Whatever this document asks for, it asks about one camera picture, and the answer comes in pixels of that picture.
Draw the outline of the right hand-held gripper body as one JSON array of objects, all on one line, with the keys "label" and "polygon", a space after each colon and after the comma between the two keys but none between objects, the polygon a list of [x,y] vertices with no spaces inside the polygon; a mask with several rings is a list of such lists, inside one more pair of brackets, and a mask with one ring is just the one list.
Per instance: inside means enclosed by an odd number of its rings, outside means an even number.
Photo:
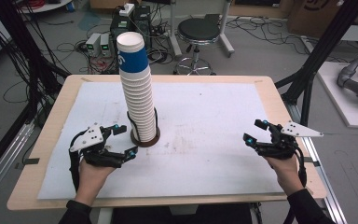
[{"label": "right hand-held gripper body", "polygon": [[324,134],[309,127],[289,120],[286,124],[273,124],[276,128],[274,133],[270,133],[270,143],[259,143],[255,150],[259,156],[271,157],[274,159],[290,159],[298,149],[297,137],[323,137]]}]

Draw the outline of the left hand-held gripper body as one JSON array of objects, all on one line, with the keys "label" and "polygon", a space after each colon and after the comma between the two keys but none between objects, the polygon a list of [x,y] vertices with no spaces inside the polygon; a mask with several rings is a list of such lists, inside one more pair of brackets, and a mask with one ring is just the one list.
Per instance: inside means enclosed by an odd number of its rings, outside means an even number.
[{"label": "left hand-held gripper body", "polygon": [[120,168],[124,163],[119,159],[120,153],[110,152],[105,148],[109,136],[104,135],[103,126],[97,123],[89,126],[87,130],[75,135],[69,147],[71,166],[79,164],[80,157],[86,163],[100,167]]}]

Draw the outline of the dark round cup holder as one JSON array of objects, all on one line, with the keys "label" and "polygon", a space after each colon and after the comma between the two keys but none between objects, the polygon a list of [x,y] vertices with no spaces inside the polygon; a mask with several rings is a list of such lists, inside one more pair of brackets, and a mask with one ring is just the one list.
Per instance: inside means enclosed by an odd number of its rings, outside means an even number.
[{"label": "dark round cup holder", "polygon": [[158,126],[158,111],[156,108],[153,108],[154,116],[154,129],[155,134],[150,140],[144,140],[139,134],[138,124],[131,118],[130,112],[127,112],[127,118],[131,123],[131,141],[138,147],[152,147],[157,143],[160,138],[160,129]]}]

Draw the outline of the stack of paper cups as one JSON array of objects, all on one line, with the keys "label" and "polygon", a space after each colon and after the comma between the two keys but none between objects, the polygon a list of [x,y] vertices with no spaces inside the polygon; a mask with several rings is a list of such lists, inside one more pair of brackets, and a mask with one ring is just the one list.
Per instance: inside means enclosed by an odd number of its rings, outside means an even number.
[{"label": "stack of paper cups", "polygon": [[146,143],[157,135],[152,77],[143,37],[126,32],[117,37],[119,74],[133,138]]}]

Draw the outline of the person's right hand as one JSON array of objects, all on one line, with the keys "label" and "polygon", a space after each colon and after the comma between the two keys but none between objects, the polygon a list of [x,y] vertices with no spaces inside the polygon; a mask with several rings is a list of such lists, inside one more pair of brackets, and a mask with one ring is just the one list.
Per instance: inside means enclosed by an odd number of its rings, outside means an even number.
[{"label": "person's right hand", "polygon": [[265,157],[268,165],[275,171],[278,184],[287,196],[290,196],[304,187],[297,174],[296,157],[279,160],[271,157]]}]

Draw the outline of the person's left hand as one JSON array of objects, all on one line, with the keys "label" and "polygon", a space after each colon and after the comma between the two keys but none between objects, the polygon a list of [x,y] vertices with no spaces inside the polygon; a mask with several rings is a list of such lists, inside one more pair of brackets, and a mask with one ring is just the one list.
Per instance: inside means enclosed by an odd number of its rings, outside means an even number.
[{"label": "person's left hand", "polygon": [[107,177],[114,171],[114,167],[93,166],[83,160],[79,168],[79,187],[75,201],[92,206]]}]

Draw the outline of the black tape strip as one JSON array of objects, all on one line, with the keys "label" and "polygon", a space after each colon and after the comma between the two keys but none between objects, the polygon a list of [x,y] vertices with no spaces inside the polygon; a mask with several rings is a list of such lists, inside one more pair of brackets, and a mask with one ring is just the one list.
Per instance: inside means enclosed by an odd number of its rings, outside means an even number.
[{"label": "black tape strip", "polygon": [[40,160],[39,158],[25,159],[22,162],[16,163],[14,168],[18,170],[22,170],[26,165],[38,164],[39,160]]},{"label": "black tape strip", "polygon": [[311,157],[304,157],[304,162],[312,163],[315,167],[321,166],[321,164],[318,161],[315,161]]}]

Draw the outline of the light wooden table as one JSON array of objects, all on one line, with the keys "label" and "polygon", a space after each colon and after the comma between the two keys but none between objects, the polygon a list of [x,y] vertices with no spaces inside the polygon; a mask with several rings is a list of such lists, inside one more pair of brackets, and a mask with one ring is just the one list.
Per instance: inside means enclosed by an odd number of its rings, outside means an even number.
[{"label": "light wooden table", "polygon": [[[39,158],[38,164],[26,165],[7,202],[10,210],[34,210],[63,208],[73,199],[47,199],[39,198],[38,193],[43,185],[48,163],[61,131],[75,103],[82,84],[86,82],[118,82],[118,75],[71,75],[62,86],[57,101],[53,106],[48,119],[39,135],[32,157]],[[264,106],[267,120],[273,124],[284,125],[290,120],[281,94],[275,87],[273,80],[267,76],[177,76],[154,75],[155,82],[163,83],[246,83],[256,87],[259,98]],[[151,205],[178,205],[201,203],[234,203],[234,202],[263,202],[281,201],[285,197],[281,190],[279,193],[258,193],[245,195],[212,195],[212,196],[171,196],[158,198],[103,198],[100,193],[95,201],[97,207],[124,207],[124,206],[151,206]]]}]

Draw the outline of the white table mat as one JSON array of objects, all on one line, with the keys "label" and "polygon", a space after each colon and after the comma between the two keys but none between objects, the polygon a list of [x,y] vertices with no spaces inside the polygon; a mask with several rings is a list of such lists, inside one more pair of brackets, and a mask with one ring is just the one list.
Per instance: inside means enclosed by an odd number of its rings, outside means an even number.
[{"label": "white table mat", "polygon": [[[266,112],[253,84],[163,83],[152,85],[160,138],[141,147],[135,159],[115,170],[100,192],[103,198],[245,195],[279,193],[274,172],[247,147],[248,133],[261,142],[269,133],[255,127]],[[70,199],[69,146],[97,123],[129,125],[118,82],[86,82],[63,125],[50,157],[39,198]]]}]

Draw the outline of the white floor platform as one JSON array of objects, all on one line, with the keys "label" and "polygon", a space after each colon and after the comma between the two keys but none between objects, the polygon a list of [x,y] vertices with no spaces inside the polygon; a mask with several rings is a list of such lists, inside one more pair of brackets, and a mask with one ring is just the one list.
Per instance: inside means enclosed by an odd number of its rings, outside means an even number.
[{"label": "white floor platform", "polygon": [[325,62],[318,71],[318,77],[346,125],[358,128],[358,97],[337,84],[338,74],[345,66],[346,63]]}]

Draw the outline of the person's dark clothing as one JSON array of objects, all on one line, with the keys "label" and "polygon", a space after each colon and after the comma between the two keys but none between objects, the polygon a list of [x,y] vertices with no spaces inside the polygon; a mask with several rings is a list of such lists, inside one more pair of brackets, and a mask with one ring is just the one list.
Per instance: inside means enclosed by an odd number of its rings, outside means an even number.
[{"label": "person's dark clothing", "polygon": [[193,215],[173,215],[168,206],[116,208],[113,224],[253,224],[248,203],[201,204]]}]

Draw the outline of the white metal stand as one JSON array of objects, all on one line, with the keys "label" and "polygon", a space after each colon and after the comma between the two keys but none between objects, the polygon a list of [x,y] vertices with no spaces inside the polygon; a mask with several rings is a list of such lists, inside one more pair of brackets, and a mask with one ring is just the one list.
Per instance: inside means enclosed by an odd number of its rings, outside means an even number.
[{"label": "white metal stand", "polygon": [[[229,8],[231,6],[231,2],[232,2],[232,0],[224,0],[222,18],[220,21],[220,35],[219,35],[219,40],[223,44],[225,49],[227,50],[228,56],[231,56],[235,52],[235,49],[232,47],[231,43],[229,42],[229,40],[227,39],[227,36],[225,34],[227,17],[228,17]],[[175,33],[176,0],[170,0],[170,3],[171,3],[170,4],[170,30],[168,31],[168,37],[169,37],[169,41],[170,41],[170,44],[171,44],[171,47],[172,47],[172,50],[174,53],[174,58],[179,59],[182,56],[182,51],[178,44],[178,41],[176,38],[176,33]]]}]

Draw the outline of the white power strip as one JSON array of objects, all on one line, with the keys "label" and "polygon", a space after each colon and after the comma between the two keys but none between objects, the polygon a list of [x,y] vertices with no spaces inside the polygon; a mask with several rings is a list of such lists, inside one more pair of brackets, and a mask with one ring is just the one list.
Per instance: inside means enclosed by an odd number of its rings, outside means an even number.
[{"label": "white power strip", "polygon": [[129,17],[135,8],[135,4],[127,3],[124,7],[119,11],[119,15],[123,17]]}]

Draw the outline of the cardboard box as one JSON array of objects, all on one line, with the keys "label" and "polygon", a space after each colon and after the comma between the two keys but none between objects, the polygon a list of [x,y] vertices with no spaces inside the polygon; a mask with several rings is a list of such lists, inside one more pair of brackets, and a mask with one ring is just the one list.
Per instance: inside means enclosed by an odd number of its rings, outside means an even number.
[{"label": "cardboard box", "polygon": [[345,0],[294,0],[287,30],[291,34],[319,38],[344,3]]}]

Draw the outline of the white round table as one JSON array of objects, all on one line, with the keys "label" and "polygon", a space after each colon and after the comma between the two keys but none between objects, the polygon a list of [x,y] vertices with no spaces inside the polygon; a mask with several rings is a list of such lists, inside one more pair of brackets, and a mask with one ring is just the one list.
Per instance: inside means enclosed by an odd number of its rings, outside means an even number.
[{"label": "white round table", "polygon": [[43,6],[36,6],[36,7],[31,7],[31,6],[27,6],[25,3],[23,3],[21,5],[21,10],[24,13],[39,13],[39,12],[46,12],[46,11],[51,11],[53,9],[57,9],[60,7],[65,7],[68,4],[71,4],[73,2],[73,0],[60,0],[59,3],[50,3],[48,0],[45,0],[45,3]]}]

